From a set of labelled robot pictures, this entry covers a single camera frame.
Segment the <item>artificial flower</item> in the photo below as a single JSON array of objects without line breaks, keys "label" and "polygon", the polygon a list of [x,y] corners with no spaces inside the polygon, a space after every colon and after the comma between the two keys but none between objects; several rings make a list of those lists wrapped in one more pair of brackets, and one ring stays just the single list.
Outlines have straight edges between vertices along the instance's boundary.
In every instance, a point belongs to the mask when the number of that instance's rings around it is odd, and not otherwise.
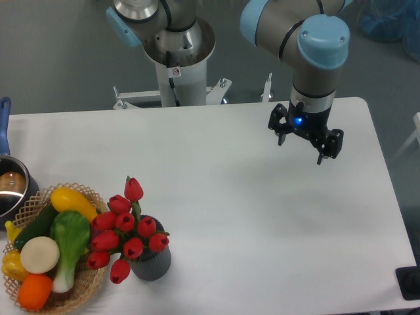
[{"label": "artificial flower", "polygon": [[131,213],[122,213],[115,220],[115,227],[123,232],[131,231],[134,224],[134,216]]},{"label": "artificial flower", "polygon": [[120,215],[122,213],[130,212],[131,202],[125,199],[123,196],[115,195],[114,197],[110,198],[109,207],[110,210],[116,215]]},{"label": "artificial flower", "polygon": [[120,284],[130,274],[130,264],[124,259],[117,259],[111,267],[110,279],[115,284]]},{"label": "artificial flower", "polygon": [[107,251],[94,251],[87,260],[87,265],[92,269],[105,267],[110,263],[111,256]]},{"label": "artificial flower", "polygon": [[169,238],[163,233],[156,233],[149,239],[149,248],[155,253],[163,251],[169,244]]},{"label": "artificial flower", "polygon": [[140,238],[131,238],[124,243],[123,253],[128,259],[136,259],[143,252],[143,242]]},{"label": "artificial flower", "polygon": [[135,178],[130,178],[125,183],[124,196],[131,202],[137,202],[144,195],[143,188]]},{"label": "artificial flower", "polygon": [[149,238],[156,232],[156,222],[152,217],[144,217],[137,226],[137,233],[142,238]]},{"label": "artificial flower", "polygon": [[93,219],[92,226],[97,230],[112,230],[116,227],[116,218],[117,215],[114,212],[103,212]]},{"label": "artificial flower", "polygon": [[94,251],[107,251],[118,246],[119,237],[113,230],[108,230],[95,237],[91,244]]}]

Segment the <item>woven basket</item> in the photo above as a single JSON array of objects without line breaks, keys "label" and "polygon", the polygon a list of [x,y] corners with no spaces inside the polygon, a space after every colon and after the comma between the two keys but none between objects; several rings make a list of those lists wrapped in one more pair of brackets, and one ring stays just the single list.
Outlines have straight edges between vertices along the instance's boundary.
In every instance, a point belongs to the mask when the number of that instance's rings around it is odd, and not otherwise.
[{"label": "woven basket", "polygon": [[[16,214],[16,218],[13,221],[14,225],[18,228],[25,228],[26,225],[38,215],[38,212],[40,212],[40,210],[42,210],[42,208],[44,208],[44,206],[50,202],[51,192],[53,192],[53,190],[58,187],[69,187],[74,190],[78,190],[83,195],[85,195],[85,197],[90,202],[92,202],[100,212],[105,212],[108,210],[103,199],[89,187],[85,187],[84,185],[79,185],[77,183],[58,184],[57,186],[51,186],[50,188],[46,188],[41,192],[37,192],[35,196],[32,196],[25,203],[25,205],[20,208],[19,213]],[[4,250],[5,254],[12,249],[13,246],[9,242],[6,245],[6,249]],[[75,281],[72,289],[66,293],[51,293],[45,306],[37,312],[26,310],[19,305],[17,302],[17,296],[20,284],[16,280],[10,279],[6,275],[3,275],[6,292],[10,295],[10,298],[14,301],[14,304],[23,311],[50,315],[68,313],[89,300],[97,291],[99,285],[104,279],[106,268],[101,268],[98,270],[90,269],[86,263],[88,258],[89,254],[86,253],[77,263],[75,270]]]}]

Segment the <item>metal pot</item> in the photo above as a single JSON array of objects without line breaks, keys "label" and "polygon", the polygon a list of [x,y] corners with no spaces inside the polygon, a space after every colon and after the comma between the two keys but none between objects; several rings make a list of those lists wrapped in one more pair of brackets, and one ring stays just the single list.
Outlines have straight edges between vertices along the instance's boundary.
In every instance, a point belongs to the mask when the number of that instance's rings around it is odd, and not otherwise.
[{"label": "metal pot", "polygon": [[13,221],[21,206],[39,190],[38,184],[26,166],[11,156],[7,140],[7,127],[11,111],[11,100],[0,100],[0,230],[6,221]]}]

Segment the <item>fake vegetable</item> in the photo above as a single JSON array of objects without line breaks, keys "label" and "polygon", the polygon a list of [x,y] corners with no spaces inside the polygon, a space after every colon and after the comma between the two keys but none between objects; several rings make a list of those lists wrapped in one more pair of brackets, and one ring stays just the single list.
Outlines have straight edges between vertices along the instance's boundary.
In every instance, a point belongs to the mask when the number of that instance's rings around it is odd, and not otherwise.
[{"label": "fake vegetable", "polygon": [[30,274],[20,286],[18,302],[27,310],[40,310],[51,294],[53,281],[44,274]]},{"label": "fake vegetable", "polygon": [[55,267],[60,256],[56,242],[46,236],[33,238],[20,252],[22,266],[32,274],[44,274]]},{"label": "fake vegetable", "polygon": [[60,187],[51,193],[51,203],[58,212],[74,210],[83,215],[89,223],[98,215],[96,207],[77,190]]},{"label": "fake vegetable", "polygon": [[12,221],[6,221],[5,228],[7,231],[7,238],[13,243],[17,235],[21,233],[22,229],[14,226]]},{"label": "fake vegetable", "polygon": [[48,236],[51,224],[58,212],[53,205],[49,203],[40,212],[38,216],[31,221],[14,240],[13,247],[17,250],[22,250],[25,244],[38,236]]},{"label": "fake vegetable", "polygon": [[10,279],[22,282],[29,276],[29,272],[20,262],[20,253],[17,250],[9,251],[2,259],[1,271]]},{"label": "fake vegetable", "polygon": [[58,270],[52,290],[64,293],[73,287],[76,264],[89,242],[91,226],[83,215],[69,210],[56,216],[50,236],[60,249]]}]

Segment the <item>yellow squash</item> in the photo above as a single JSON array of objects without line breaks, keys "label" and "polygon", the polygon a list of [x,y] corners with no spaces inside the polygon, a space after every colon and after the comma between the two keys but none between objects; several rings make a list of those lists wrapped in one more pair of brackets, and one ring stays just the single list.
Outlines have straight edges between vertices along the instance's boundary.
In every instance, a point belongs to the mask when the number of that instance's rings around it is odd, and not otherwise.
[{"label": "yellow squash", "polygon": [[22,282],[29,276],[29,272],[20,262],[20,253],[17,250],[9,251],[2,259],[3,265],[1,271],[10,279]]},{"label": "yellow squash", "polygon": [[8,239],[10,240],[11,243],[14,243],[14,240],[19,235],[19,233],[21,233],[22,229],[15,227],[12,221],[6,221],[5,227],[6,227]]},{"label": "yellow squash", "polygon": [[83,215],[89,223],[98,215],[96,207],[77,190],[60,187],[51,193],[52,206],[58,211],[74,210]]}]

